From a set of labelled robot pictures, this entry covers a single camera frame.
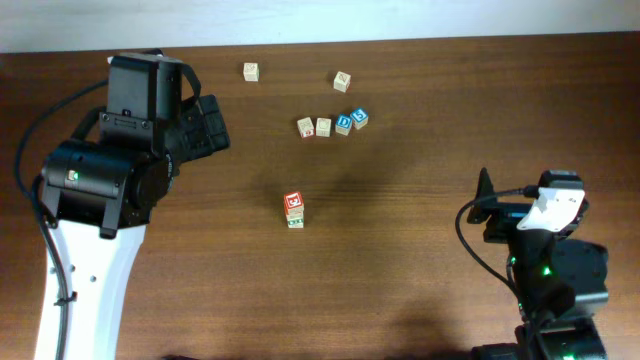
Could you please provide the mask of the wooden block plain drawing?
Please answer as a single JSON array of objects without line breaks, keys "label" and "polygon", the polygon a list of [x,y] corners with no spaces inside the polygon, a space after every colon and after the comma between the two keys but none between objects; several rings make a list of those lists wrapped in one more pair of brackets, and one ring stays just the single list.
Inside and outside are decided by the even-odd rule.
[{"label": "wooden block plain drawing", "polygon": [[329,137],[332,121],[329,118],[317,118],[315,133],[319,137]]}]

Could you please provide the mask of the wooden block green side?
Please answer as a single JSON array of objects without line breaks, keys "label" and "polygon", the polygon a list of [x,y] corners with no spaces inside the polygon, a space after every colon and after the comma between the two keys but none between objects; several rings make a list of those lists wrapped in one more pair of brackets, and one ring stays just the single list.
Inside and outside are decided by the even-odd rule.
[{"label": "wooden block green side", "polygon": [[283,197],[284,210],[287,216],[304,212],[304,201],[300,192],[285,194]]}]

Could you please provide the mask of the plain wooden block far left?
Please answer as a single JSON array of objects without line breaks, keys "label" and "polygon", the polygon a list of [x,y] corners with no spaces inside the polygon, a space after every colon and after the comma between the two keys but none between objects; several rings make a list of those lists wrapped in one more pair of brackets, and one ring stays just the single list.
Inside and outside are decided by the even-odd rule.
[{"label": "plain wooden block far left", "polygon": [[258,82],[260,70],[258,63],[245,63],[243,65],[243,76],[247,82]]}]

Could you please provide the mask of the wooden block far right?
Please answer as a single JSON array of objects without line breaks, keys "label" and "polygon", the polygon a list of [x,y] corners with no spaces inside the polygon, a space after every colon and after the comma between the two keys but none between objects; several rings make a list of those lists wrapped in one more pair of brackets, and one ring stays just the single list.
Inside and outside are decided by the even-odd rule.
[{"label": "wooden block far right", "polygon": [[340,92],[346,93],[351,84],[351,75],[342,71],[338,71],[333,80],[333,88]]}]

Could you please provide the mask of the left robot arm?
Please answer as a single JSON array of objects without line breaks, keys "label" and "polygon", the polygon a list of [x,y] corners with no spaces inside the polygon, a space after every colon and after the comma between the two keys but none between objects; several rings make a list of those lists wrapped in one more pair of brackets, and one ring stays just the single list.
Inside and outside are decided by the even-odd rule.
[{"label": "left robot arm", "polygon": [[154,52],[109,66],[106,104],[47,157],[30,190],[47,247],[39,359],[115,356],[154,207],[182,164],[230,145],[217,100],[190,65]]}]

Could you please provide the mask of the green letter B block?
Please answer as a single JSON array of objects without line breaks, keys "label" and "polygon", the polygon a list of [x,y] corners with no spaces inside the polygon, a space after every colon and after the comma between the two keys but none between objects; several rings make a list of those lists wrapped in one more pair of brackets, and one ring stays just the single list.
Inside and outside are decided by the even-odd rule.
[{"label": "green letter B block", "polygon": [[289,228],[303,228],[304,227],[304,215],[294,214],[287,217],[287,225]]}]

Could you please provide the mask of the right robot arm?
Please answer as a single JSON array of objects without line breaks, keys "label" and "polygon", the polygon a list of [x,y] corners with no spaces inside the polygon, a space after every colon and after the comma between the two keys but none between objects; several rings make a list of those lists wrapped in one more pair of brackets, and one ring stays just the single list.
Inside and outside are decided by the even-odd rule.
[{"label": "right robot arm", "polygon": [[588,360],[608,354],[593,317],[609,300],[605,247],[572,238],[589,203],[574,172],[547,170],[537,184],[496,191],[486,169],[455,222],[482,224],[509,253],[500,280],[522,319],[513,343],[474,347],[475,360]]}]

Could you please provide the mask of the blue letter D block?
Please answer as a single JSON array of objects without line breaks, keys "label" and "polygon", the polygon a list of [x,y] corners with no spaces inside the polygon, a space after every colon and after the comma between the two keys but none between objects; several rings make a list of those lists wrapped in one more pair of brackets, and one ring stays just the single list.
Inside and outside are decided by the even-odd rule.
[{"label": "blue letter D block", "polygon": [[340,114],[335,122],[335,132],[340,135],[348,136],[352,126],[352,118],[350,116]]}]

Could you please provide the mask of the blue number 5 block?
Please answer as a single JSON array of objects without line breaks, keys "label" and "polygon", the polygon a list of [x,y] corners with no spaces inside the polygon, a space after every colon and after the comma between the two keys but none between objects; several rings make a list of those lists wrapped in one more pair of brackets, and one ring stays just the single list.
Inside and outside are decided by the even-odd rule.
[{"label": "blue number 5 block", "polygon": [[350,118],[353,122],[353,126],[355,129],[361,129],[365,125],[368,124],[369,115],[363,108],[355,109],[351,114]]}]

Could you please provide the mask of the wooden block red side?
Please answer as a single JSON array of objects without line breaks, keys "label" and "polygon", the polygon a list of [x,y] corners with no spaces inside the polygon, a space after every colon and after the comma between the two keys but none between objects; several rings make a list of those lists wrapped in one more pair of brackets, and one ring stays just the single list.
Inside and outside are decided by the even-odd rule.
[{"label": "wooden block red side", "polygon": [[315,135],[315,127],[310,117],[305,117],[297,120],[296,125],[302,138],[307,138]]}]

